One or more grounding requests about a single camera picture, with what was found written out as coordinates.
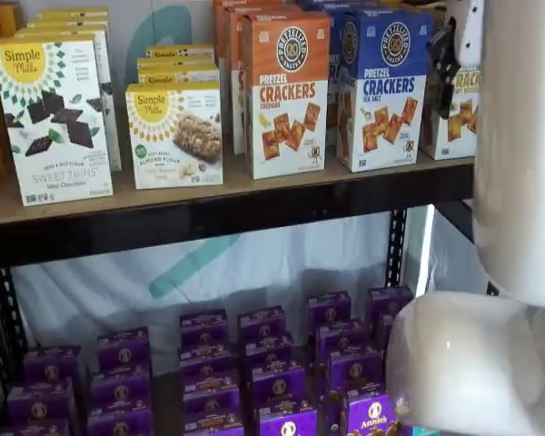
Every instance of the cracker image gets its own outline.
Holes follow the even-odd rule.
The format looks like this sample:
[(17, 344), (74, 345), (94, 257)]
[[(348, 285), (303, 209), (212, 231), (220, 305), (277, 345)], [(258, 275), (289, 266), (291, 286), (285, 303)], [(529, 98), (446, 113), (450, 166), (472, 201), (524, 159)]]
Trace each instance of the cracker image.
[(416, 114), (416, 108), (418, 107), (418, 100), (412, 97), (406, 99), (406, 105), (403, 106), (403, 112), (401, 113), (401, 120), (407, 124), (411, 125), (411, 121), (414, 119)]
[(179, 115), (173, 141), (185, 152), (210, 164), (222, 156), (220, 129), (193, 114)]
[(390, 121), (388, 106), (378, 109), (373, 115), (375, 116), (375, 134), (385, 134), (388, 131), (388, 122)]
[(390, 124), (388, 125), (388, 130), (383, 135), (383, 137), (390, 142), (390, 144), (394, 144), (396, 142), (396, 138), (398, 137), (398, 133), (401, 129), (401, 118), (399, 115), (394, 114), (391, 116)]
[(375, 134), (376, 125), (366, 124), (363, 127), (363, 152), (368, 153), (378, 149), (378, 136)]
[(448, 142), (452, 142), (462, 137), (462, 116), (454, 115), (448, 119)]
[(292, 122), (291, 137), (287, 141), (289, 145), (295, 152), (299, 150), (301, 146), (301, 140), (305, 135), (305, 124), (294, 120)]
[(289, 124), (289, 115), (280, 114), (274, 118), (274, 131), (276, 132), (277, 141), (288, 141), (291, 136), (291, 125)]
[(319, 112), (321, 107), (314, 103), (307, 104), (307, 112), (305, 113), (305, 127), (311, 132), (315, 131), (317, 120), (319, 119)]
[(270, 130), (263, 133), (263, 149), (264, 159), (267, 161), (273, 159), (273, 157), (279, 157), (281, 155), (279, 151), (279, 141), (275, 130)]

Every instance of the orange cracker box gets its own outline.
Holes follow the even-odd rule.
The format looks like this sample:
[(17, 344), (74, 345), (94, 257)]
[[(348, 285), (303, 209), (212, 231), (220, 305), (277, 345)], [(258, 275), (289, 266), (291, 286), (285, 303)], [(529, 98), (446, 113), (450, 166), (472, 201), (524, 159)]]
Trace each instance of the orange cracker box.
[(329, 16), (248, 14), (243, 44), (244, 137), (253, 178), (322, 170)]
[(226, 29), (226, 83), (230, 87), (230, 106), (234, 154), (244, 154), (244, 62), (243, 17), (255, 12), (301, 12), (298, 5), (257, 5), (227, 7), (224, 12)]

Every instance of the pretzelized logo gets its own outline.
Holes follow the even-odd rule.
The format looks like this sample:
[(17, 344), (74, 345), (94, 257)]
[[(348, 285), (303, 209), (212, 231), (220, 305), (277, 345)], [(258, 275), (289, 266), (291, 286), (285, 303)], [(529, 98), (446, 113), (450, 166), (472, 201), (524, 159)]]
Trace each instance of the pretzelized logo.
[(276, 56), (284, 71), (289, 73), (298, 71), (307, 60), (308, 53), (307, 36), (299, 27), (288, 27), (279, 36), (279, 41), (276, 43)]
[(391, 23), (381, 39), (381, 56), (389, 66), (406, 60), (410, 52), (410, 31), (403, 23)]

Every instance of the snack box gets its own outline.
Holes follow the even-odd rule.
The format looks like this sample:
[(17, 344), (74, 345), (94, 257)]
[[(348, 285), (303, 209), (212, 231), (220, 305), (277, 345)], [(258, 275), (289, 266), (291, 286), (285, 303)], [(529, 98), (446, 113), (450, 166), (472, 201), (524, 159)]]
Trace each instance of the snack box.
[(233, 350), (229, 342), (190, 345), (178, 350), (181, 375), (212, 375), (233, 368)]
[(397, 435), (398, 422), (383, 385), (368, 383), (342, 398), (342, 434)]
[(28, 37), (39, 35), (93, 35), (97, 74), (101, 85), (101, 98), (90, 100), (87, 103), (95, 111), (102, 113), (107, 138), (107, 150), (111, 171), (121, 171), (121, 156), (119, 154), (119, 138), (115, 103), (111, 82), (110, 57), (107, 47), (106, 26), (104, 25), (64, 25), (61, 27), (38, 26), (19, 30), (15, 36)]
[(1, 39), (0, 89), (23, 205), (113, 194), (93, 35)]
[(99, 366), (102, 371), (130, 363), (150, 363), (147, 327), (99, 336), (98, 344)]
[(228, 341), (228, 317), (224, 309), (180, 316), (182, 345)]
[(6, 399), (13, 424), (30, 421), (66, 419), (76, 425), (73, 383), (70, 380), (16, 384)]
[(214, 63), (158, 66), (137, 73), (140, 84), (176, 84), (178, 82), (218, 82), (220, 73)]
[(294, 341), (291, 332), (269, 336), (244, 345), (243, 365), (250, 369), (255, 365), (270, 363), (292, 356)]
[(217, 82), (130, 84), (125, 99), (136, 189), (223, 183)]
[(152, 381), (147, 363), (118, 366), (98, 372), (91, 381), (91, 398), (96, 405), (133, 398), (151, 398)]
[(244, 138), (254, 179), (325, 167), (329, 28), (321, 12), (244, 18)]
[(117, 401), (95, 407), (87, 422), (89, 436), (154, 434), (152, 405), (148, 398)]
[(309, 398), (282, 401), (262, 407), (257, 413), (257, 435), (315, 435), (317, 410)]
[(0, 436), (71, 436), (66, 420), (40, 420), (30, 424), (5, 427)]
[(286, 317), (281, 306), (238, 315), (239, 342), (283, 334), (286, 330)]
[(243, 416), (239, 409), (221, 409), (183, 416), (183, 436), (243, 436)]
[(51, 382), (70, 378), (75, 391), (81, 388), (79, 346), (44, 347), (30, 349), (24, 358), (27, 382)]
[(382, 380), (382, 353), (371, 345), (333, 351), (325, 368), (326, 390), (330, 395), (347, 391), (354, 383)]
[(370, 331), (370, 337), (375, 338), (380, 315), (388, 314), (393, 318), (414, 299), (408, 286), (392, 288), (371, 288), (367, 292), (365, 305), (365, 323)]
[(186, 57), (208, 55), (214, 61), (214, 46), (211, 44), (149, 45), (145, 57)]
[(253, 366), (249, 374), (253, 403), (301, 398), (306, 393), (305, 366), (298, 354)]
[(240, 379), (236, 370), (182, 379), (183, 413), (202, 413), (219, 409), (238, 409)]
[(415, 164), (432, 15), (374, 7), (340, 15), (337, 157), (354, 173)]

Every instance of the shelf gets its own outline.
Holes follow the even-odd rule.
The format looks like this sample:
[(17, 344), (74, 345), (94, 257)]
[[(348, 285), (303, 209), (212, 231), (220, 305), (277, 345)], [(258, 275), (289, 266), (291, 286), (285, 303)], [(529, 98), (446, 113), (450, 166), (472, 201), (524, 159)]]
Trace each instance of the shelf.
[(114, 196), (23, 207), (15, 176), (0, 183), (0, 266), (113, 253), (206, 237), (469, 198), (472, 159), (350, 173), (334, 157), (322, 172), (254, 181), (243, 156), (225, 156), (220, 186), (136, 191), (130, 169)]

